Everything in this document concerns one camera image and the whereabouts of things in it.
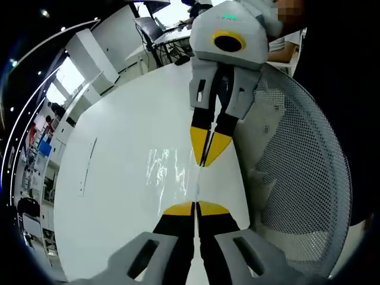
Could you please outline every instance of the yellow ring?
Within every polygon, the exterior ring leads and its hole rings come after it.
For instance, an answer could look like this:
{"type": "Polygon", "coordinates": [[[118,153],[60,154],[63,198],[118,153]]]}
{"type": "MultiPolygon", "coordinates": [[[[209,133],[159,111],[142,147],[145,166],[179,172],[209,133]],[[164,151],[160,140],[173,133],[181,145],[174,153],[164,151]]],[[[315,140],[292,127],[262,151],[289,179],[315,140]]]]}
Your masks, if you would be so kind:
{"type": "Polygon", "coordinates": [[[237,40],[241,44],[241,46],[242,46],[239,50],[244,49],[245,46],[246,46],[245,45],[245,40],[243,39],[243,37],[240,34],[235,33],[233,31],[216,31],[213,34],[213,44],[215,44],[216,38],[221,37],[221,36],[232,37],[235,40],[237,40]]]}

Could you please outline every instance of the desk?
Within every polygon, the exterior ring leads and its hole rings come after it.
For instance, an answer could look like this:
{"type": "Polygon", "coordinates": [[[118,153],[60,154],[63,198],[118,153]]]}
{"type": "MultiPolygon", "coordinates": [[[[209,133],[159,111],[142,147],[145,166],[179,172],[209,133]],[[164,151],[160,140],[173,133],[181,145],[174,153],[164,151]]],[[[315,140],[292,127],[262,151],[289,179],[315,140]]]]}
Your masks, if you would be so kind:
{"type": "Polygon", "coordinates": [[[169,62],[172,64],[172,57],[170,56],[170,53],[167,49],[168,44],[178,42],[180,40],[188,39],[190,38],[191,30],[188,30],[187,28],[184,28],[181,31],[173,31],[171,33],[166,33],[160,36],[158,39],[154,41],[154,45],[152,48],[157,49],[161,46],[163,46],[165,53],[167,55],[167,58],[169,59],[169,62]]]}
{"type": "MultiPolygon", "coordinates": [[[[240,228],[249,226],[233,143],[210,167],[195,164],[191,77],[190,63],[164,66],[120,86],[77,122],[61,161],[54,207],[68,280],[103,271],[115,251],[151,232],[173,204],[197,198],[218,203],[240,228]]],[[[192,264],[188,284],[207,284],[197,238],[192,264]]]]}

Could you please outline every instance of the black circle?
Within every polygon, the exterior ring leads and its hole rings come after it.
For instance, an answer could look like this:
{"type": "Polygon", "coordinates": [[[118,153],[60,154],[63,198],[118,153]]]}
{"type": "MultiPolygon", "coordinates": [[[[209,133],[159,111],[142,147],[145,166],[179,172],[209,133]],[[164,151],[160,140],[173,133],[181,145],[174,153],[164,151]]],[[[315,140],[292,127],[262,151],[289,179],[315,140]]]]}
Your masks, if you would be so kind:
{"type": "Polygon", "coordinates": [[[219,36],[215,38],[214,44],[225,52],[237,52],[242,48],[242,44],[230,36],[219,36]]]}

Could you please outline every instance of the computer monitor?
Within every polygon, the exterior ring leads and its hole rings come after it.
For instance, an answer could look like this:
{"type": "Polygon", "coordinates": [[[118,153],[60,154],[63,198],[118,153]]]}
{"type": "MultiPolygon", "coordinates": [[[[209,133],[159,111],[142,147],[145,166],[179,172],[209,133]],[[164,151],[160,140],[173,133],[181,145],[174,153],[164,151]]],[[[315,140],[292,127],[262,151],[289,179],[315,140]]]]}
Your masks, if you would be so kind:
{"type": "Polygon", "coordinates": [[[163,30],[156,24],[150,17],[136,18],[135,23],[139,26],[141,31],[145,33],[150,40],[155,41],[164,34],[163,30]]]}
{"type": "Polygon", "coordinates": [[[125,2],[143,2],[151,13],[154,14],[160,11],[162,8],[170,5],[170,0],[124,0],[125,2]]]}

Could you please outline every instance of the green light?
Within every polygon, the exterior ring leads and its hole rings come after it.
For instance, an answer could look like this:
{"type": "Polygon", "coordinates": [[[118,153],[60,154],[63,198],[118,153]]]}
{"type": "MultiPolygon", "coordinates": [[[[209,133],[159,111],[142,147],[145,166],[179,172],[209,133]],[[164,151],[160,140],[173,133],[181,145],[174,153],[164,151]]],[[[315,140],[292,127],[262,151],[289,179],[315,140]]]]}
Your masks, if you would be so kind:
{"type": "Polygon", "coordinates": [[[223,17],[229,18],[229,19],[236,19],[237,18],[237,16],[234,16],[234,15],[224,15],[223,17]]]}

